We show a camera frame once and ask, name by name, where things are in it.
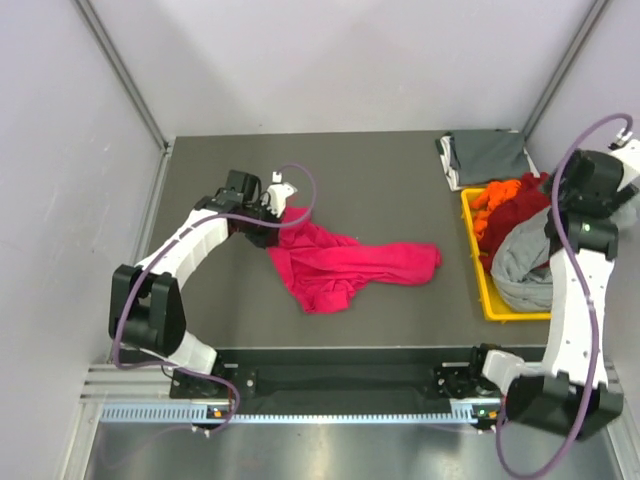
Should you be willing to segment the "pink t shirt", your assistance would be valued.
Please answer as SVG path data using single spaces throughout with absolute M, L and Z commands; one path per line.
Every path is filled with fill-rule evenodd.
M 424 285 L 442 264 L 434 244 L 363 245 L 314 224 L 303 217 L 305 212 L 298 207 L 285 210 L 284 220 L 298 223 L 279 231 L 278 245 L 268 254 L 284 286 L 307 314 L 344 311 L 372 282 Z

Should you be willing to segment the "light grey t shirt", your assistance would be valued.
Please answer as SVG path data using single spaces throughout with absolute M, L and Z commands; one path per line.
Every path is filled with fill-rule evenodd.
M 549 312 L 553 280 L 544 228 L 550 206 L 516 225 L 494 255 L 490 275 L 502 300 L 520 313 Z

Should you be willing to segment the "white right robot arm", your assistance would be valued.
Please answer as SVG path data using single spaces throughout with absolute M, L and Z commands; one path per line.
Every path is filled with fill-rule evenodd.
M 467 370 L 469 388 L 505 397 L 508 420 L 585 440 L 617 419 L 624 397 L 608 384 L 602 349 L 605 297 L 618 256 L 612 217 L 639 191 L 639 142 L 628 136 L 609 152 L 576 149 L 551 178 L 553 281 L 547 345 L 539 366 L 488 345 Z

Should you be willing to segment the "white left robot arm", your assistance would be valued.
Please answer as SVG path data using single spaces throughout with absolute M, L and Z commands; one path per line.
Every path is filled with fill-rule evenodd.
M 119 266 L 112 276 L 108 333 L 114 344 L 194 371 L 192 384 L 205 396 L 220 394 L 227 374 L 215 365 L 216 350 L 188 332 L 181 290 L 236 232 L 256 247 L 275 245 L 277 226 L 296 188 L 278 172 L 264 192 L 261 186 L 255 175 L 230 171 L 226 184 L 199 200 L 160 248 L 133 266 Z

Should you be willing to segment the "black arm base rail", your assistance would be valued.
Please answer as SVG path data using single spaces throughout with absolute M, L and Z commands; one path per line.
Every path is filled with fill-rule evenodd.
M 240 393 L 242 414 L 446 413 L 449 401 L 496 398 L 475 347 L 230 348 L 213 372 Z

